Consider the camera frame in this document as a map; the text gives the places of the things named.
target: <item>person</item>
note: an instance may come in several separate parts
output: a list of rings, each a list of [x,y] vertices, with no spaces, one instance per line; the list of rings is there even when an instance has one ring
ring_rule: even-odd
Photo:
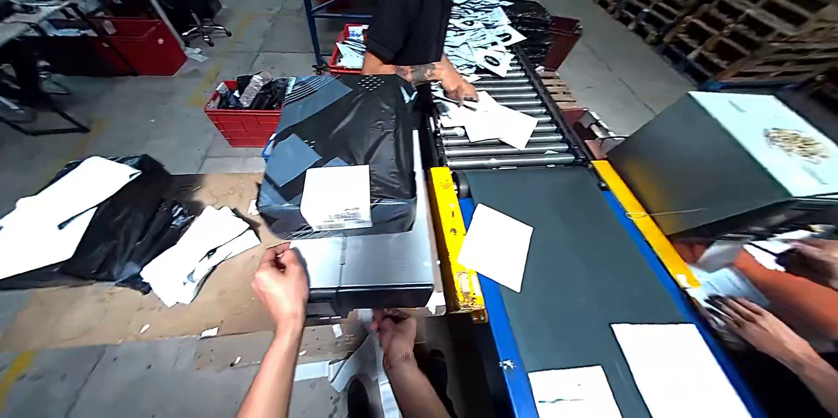
[[[814,250],[812,243],[821,246]],[[673,246],[688,264],[694,264],[707,250],[707,246],[695,243],[675,242]],[[793,244],[799,254],[824,253],[823,244],[818,241],[800,241]],[[812,246],[802,249],[801,246]],[[838,246],[831,244],[835,257]],[[760,264],[749,252],[741,250],[732,263],[771,303],[773,314],[791,324],[798,331],[811,333],[829,339],[838,339],[838,291],[826,284],[813,281],[801,275],[802,270],[788,272],[769,269]]]
[[[378,0],[366,35],[362,74],[398,74],[414,86],[439,81],[450,99],[477,91],[443,54],[453,0]],[[428,93],[427,86],[422,92]]]
[[[814,398],[838,417],[838,371],[777,316],[743,298],[714,296],[725,325],[761,353],[768,354],[797,375]]]
[[[285,243],[265,251],[251,286],[277,323],[277,331],[236,416],[285,418],[302,340],[309,279],[297,251]],[[416,319],[396,309],[375,311],[371,329],[378,332],[384,352],[382,365],[402,415],[448,418],[446,406],[413,356]]]

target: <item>conveyor belt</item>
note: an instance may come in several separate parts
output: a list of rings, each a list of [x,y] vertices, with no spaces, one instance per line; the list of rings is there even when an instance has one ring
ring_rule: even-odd
[[[438,115],[431,118],[439,162],[453,171],[465,169],[510,169],[527,166],[567,166],[585,163],[587,153],[561,118],[561,112],[544,88],[532,65],[513,48],[506,77],[478,72],[477,91],[486,91],[501,105],[538,119],[538,126],[523,150],[500,140],[469,141],[463,127],[443,128]]]

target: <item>warehouse floor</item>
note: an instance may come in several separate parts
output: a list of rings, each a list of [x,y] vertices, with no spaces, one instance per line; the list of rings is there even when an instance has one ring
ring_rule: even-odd
[[[219,22],[234,37],[218,38],[214,48],[203,47],[210,59],[187,61],[174,78],[56,77],[72,92],[59,102],[91,123],[89,134],[28,137],[3,126],[0,213],[43,186],[65,162],[89,155],[148,153],[173,173],[260,171],[259,149],[231,149],[201,108],[220,79],[263,69],[273,76],[311,73],[313,54],[302,0],[221,1],[225,9]],[[539,1],[553,14],[582,20],[584,35],[560,75],[580,104],[598,112],[618,134],[631,133],[693,89],[591,0]],[[321,34],[324,49],[333,47],[334,35]],[[0,332],[26,301],[25,291],[0,292]],[[234,355],[267,348],[264,335],[213,341],[215,348]],[[199,369],[197,358],[205,348],[205,340],[173,338],[0,353],[0,417],[95,418],[112,416],[114,410],[125,418],[231,416],[257,366]],[[331,400],[321,400],[323,394]],[[322,379],[298,382],[292,415],[344,415],[342,397],[335,395]],[[460,411],[461,417],[472,414],[478,413]]]

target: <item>white label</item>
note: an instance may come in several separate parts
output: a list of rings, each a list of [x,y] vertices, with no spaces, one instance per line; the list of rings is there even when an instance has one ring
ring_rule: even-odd
[[[370,166],[308,169],[300,213],[314,231],[371,227]]]

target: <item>hand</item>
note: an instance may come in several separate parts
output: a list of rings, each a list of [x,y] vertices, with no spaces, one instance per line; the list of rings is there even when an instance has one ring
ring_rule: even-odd
[[[443,85],[445,95],[449,99],[454,99],[458,102],[463,102],[466,99],[477,100],[477,91],[474,89],[474,86],[463,79],[453,68],[445,71],[440,83]]]
[[[399,353],[413,353],[416,342],[416,319],[410,313],[396,308],[374,310],[370,329],[378,332],[378,340],[386,358]]]
[[[790,273],[838,289],[838,240],[807,238],[791,245],[802,256],[789,257]]]
[[[280,244],[265,250],[251,287],[277,325],[302,327],[309,300],[309,278],[297,252]]]
[[[721,320],[731,331],[790,369],[801,359],[817,355],[809,342],[753,302],[720,296],[711,297],[709,302],[721,310]]]

